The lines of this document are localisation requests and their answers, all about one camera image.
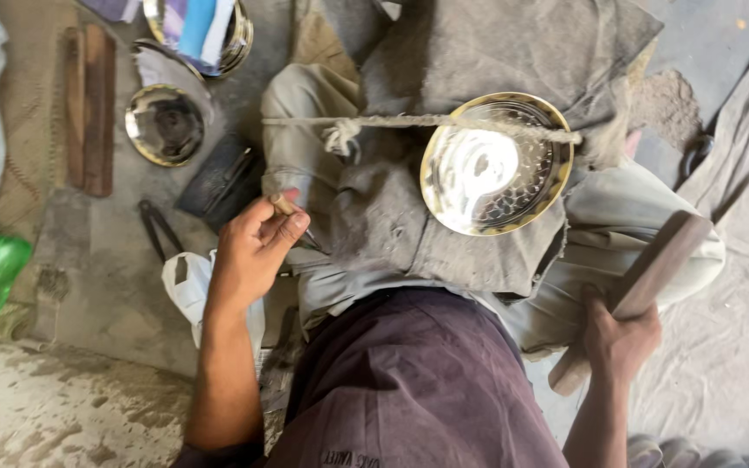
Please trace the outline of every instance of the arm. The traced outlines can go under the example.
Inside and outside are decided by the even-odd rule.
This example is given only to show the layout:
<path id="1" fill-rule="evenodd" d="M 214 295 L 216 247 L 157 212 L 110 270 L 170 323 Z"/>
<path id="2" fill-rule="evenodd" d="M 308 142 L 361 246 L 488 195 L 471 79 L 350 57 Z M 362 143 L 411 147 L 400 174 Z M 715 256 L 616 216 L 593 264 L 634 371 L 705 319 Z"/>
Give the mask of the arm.
<path id="1" fill-rule="evenodd" d="M 563 448 L 571 468 L 626 468 L 629 385 L 661 342 L 658 308 L 618 322 L 593 286 L 583 288 L 591 386 Z"/>
<path id="2" fill-rule="evenodd" d="M 288 190 L 289 201 L 298 191 Z M 247 306 L 270 290 L 285 255 L 310 218 L 301 209 L 275 216 L 260 198 L 219 234 L 219 250 L 204 309 L 202 348 L 185 442 L 216 449 L 262 442 L 259 386 L 247 333 Z"/>

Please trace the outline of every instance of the white plastic bag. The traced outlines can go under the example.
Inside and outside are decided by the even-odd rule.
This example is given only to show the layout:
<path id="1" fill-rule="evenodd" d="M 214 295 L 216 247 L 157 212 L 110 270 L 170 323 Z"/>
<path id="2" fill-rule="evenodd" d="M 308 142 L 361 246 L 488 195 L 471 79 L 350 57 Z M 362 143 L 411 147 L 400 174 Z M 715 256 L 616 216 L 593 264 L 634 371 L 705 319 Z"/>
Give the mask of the white plastic bag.
<path id="1" fill-rule="evenodd" d="M 161 280 L 166 293 L 184 317 L 190 321 L 192 340 L 195 347 L 202 345 L 202 325 L 204 305 L 207 303 L 207 290 L 215 264 L 216 250 L 210 251 L 210 260 L 192 252 L 182 252 L 164 264 Z M 176 269 L 180 259 L 186 262 L 186 280 L 176 284 Z M 265 303 L 262 299 L 247 308 L 247 332 L 251 337 L 254 359 L 259 356 L 262 336 L 265 335 Z"/>

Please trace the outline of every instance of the rope knot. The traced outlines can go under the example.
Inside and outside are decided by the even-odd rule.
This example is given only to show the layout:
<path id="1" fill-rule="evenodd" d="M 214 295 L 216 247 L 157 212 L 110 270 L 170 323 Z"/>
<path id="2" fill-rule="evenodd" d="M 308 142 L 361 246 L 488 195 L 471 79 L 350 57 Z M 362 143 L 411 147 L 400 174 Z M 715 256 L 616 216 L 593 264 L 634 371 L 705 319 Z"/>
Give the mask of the rope knot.
<path id="1" fill-rule="evenodd" d="M 351 156 L 348 143 L 356 137 L 363 127 L 349 119 L 338 120 L 334 126 L 323 130 L 322 137 L 326 143 L 326 151 L 340 156 Z"/>

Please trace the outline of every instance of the rope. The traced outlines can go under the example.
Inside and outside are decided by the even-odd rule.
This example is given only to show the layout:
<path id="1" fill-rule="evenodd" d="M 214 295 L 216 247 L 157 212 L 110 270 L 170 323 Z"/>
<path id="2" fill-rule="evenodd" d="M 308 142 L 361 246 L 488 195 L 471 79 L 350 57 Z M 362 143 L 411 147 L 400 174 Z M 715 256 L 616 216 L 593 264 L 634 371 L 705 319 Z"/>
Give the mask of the rope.
<path id="1" fill-rule="evenodd" d="M 512 122 L 489 122 L 451 116 L 393 116 L 393 117 L 312 117 L 312 118 L 265 118 L 265 125 L 331 125 L 323 134 L 326 151 L 349 156 L 348 144 L 363 127 L 442 127 L 453 126 L 473 130 L 505 133 L 509 137 L 529 137 L 554 143 L 578 145 L 583 142 L 579 132 L 549 130 L 543 127 L 527 127 Z"/>

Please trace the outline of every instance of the wooden stick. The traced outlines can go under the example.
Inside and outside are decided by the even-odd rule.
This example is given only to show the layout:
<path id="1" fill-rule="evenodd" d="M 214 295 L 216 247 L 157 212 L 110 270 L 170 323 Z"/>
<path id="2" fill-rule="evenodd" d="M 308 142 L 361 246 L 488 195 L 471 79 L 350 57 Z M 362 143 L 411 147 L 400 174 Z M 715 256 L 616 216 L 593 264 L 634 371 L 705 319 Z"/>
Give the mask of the wooden stick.
<path id="1" fill-rule="evenodd" d="M 84 78 L 86 74 L 85 39 L 77 27 L 65 31 L 65 89 L 68 135 L 68 181 L 75 188 L 83 184 L 82 138 Z"/>
<path id="2" fill-rule="evenodd" d="M 686 211 L 676 211 L 609 292 L 612 316 L 617 320 L 630 320 L 644 313 L 712 229 L 712 222 Z M 547 381 L 552 390 L 568 397 L 590 375 L 591 364 L 580 338 L 568 346 L 551 369 Z"/>
<path id="3" fill-rule="evenodd" d="M 86 124 L 83 191 L 111 195 L 114 158 L 115 43 L 102 27 L 86 26 Z"/>
<path id="4" fill-rule="evenodd" d="M 276 207 L 276 209 L 286 217 L 294 214 L 294 208 L 291 207 L 288 199 L 281 193 L 274 193 L 268 197 L 268 200 L 270 200 L 270 204 Z"/>

